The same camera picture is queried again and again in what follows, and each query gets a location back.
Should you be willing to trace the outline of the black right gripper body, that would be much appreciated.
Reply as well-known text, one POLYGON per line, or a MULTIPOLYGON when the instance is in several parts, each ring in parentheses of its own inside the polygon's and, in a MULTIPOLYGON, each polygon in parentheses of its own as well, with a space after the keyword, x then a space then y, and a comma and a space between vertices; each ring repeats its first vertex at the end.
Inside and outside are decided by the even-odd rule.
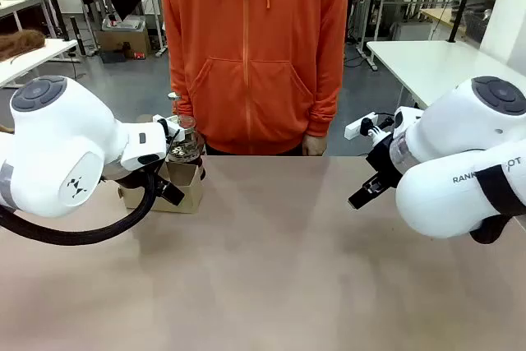
POLYGON ((390 146, 393 142, 391 133, 377 142, 366 156, 366 161, 376 170, 376 174, 366 181, 369 189, 396 188, 402 173, 395 167, 390 158, 390 146))

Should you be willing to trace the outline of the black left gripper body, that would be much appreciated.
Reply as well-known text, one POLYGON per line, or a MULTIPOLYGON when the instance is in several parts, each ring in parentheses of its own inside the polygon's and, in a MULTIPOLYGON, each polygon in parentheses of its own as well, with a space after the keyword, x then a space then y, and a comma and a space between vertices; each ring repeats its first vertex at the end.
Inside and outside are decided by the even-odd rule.
POLYGON ((108 164, 102 171, 102 179, 116 182, 126 189, 145 188, 154 191, 156 187, 154 165, 146 165, 136 170, 126 170, 120 164, 108 164))

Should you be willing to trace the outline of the brown cardboard cup carrier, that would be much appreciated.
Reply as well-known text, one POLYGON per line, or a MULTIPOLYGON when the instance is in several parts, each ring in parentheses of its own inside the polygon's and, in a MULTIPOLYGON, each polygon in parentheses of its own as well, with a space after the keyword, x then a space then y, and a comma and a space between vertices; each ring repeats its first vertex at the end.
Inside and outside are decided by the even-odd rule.
POLYGON ((126 189, 118 185, 118 196, 126 208, 130 210, 158 211, 166 213, 195 214, 203 196, 202 161, 198 163, 178 164, 168 160, 157 161, 155 167, 155 181, 164 178, 179 187, 185 197, 178 206, 168 203, 156 196, 156 190, 147 191, 143 187, 126 189))

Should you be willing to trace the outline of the person's left hand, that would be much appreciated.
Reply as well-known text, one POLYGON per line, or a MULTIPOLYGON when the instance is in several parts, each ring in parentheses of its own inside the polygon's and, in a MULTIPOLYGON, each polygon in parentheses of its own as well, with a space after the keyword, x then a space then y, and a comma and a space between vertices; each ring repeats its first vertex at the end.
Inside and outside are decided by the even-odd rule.
POLYGON ((326 137, 305 135, 302 139, 303 156, 322 156, 327 148, 326 137))

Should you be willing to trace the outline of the clear glass bottle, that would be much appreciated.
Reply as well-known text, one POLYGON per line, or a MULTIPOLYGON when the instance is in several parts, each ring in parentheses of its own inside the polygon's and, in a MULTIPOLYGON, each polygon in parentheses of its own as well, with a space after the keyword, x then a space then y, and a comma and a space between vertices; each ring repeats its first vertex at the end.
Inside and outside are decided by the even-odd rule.
POLYGON ((198 163, 201 157, 202 145, 196 130, 196 120, 193 116, 181 114, 178 104, 181 97, 175 92, 168 94, 172 101, 175 114, 167 118, 171 141, 168 147, 168 160, 178 164, 198 163))

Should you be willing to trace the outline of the large white side table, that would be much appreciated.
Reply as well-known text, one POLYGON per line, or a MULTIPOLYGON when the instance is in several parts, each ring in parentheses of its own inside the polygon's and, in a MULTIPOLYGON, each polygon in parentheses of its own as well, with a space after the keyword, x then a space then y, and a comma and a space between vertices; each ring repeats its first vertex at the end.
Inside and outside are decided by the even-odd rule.
POLYGON ((466 43, 370 41, 367 47, 401 84, 398 106, 424 109, 476 76, 498 76, 526 95, 526 76, 466 43))

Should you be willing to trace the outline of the brown cardboard box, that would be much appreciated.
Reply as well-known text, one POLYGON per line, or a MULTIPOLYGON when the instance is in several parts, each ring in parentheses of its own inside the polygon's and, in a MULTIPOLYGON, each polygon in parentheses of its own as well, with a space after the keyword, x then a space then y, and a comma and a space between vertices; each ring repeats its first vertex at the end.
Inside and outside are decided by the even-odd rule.
POLYGON ((95 38, 103 51, 121 51, 126 58, 134 58, 135 53, 146 57, 151 53, 150 38, 143 31, 96 31, 95 38))

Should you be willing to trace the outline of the white table with wig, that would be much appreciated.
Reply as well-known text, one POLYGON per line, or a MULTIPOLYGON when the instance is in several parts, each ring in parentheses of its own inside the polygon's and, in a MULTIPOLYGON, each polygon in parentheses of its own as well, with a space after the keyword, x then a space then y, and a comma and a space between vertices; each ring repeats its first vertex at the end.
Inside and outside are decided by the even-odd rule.
POLYGON ((73 49, 77 44, 74 39, 46 39, 42 48, 0 62, 0 89, 17 88, 16 78, 73 49))

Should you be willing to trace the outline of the grey plastic bin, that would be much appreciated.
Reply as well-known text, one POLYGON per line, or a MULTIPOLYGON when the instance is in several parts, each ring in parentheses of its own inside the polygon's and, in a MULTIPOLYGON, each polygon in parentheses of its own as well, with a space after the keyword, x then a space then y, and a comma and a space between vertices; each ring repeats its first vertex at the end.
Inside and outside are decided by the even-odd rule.
POLYGON ((143 16, 129 15, 124 20, 119 16, 108 14, 102 22, 102 31, 142 32, 145 29, 143 16))

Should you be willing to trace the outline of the person in orange hoodie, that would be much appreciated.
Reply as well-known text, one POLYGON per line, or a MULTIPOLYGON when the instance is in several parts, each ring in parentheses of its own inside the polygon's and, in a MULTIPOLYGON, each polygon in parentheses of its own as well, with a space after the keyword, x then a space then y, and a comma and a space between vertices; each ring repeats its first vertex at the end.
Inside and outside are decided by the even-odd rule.
POLYGON ((162 0, 172 90, 216 155, 302 155, 326 137, 348 0, 162 0))

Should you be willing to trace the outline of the brown hair wig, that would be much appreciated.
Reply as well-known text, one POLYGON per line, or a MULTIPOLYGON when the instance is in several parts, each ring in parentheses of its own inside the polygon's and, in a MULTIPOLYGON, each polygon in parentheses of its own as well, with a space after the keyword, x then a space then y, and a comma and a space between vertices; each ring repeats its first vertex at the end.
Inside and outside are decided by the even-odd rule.
POLYGON ((45 36, 38 30, 20 30, 0 35, 0 62, 45 46, 45 36))

